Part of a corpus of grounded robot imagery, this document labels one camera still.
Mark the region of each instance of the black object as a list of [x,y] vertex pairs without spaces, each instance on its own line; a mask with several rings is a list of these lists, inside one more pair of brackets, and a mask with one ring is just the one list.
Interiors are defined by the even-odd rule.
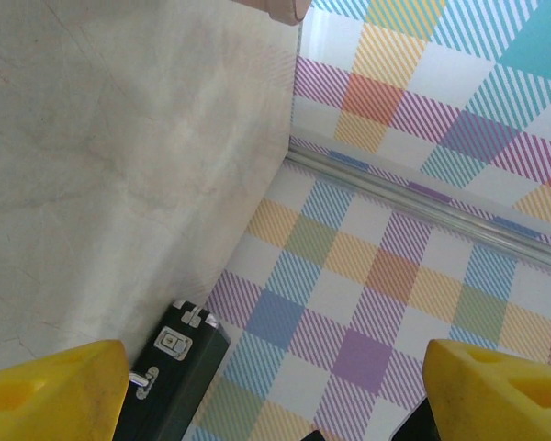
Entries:
[[406,418],[391,441],[441,441],[428,398]]
[[132,368],[113,440],[182,439],[229,343],[208,311],[170,306]]
[[318,430],[315,430],[306,438],[302,438],[302,441],[326,441],[326,440],[324,439],[324,436],[322,436],[321,432],[319,432]]

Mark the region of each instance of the checkered mat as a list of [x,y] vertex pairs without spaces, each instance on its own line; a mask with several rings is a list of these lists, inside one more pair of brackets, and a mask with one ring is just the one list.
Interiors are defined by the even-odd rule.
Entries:
[[551,274],[290,164],[208,307],[232,345],[188,441],[387,440],[431,338],[551,363]]

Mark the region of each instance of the black suitcase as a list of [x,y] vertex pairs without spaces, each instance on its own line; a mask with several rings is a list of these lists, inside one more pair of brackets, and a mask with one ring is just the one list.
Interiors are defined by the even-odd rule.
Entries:
[[229,343],[208,311],[171,305],[131,370],[113,440],[182,439]]

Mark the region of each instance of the marble wall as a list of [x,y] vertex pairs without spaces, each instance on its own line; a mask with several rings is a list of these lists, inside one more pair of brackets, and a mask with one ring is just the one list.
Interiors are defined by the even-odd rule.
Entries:
[[133,357],[209,294],[286,154],[297,37],[228,0],[0,0],[0,368]]

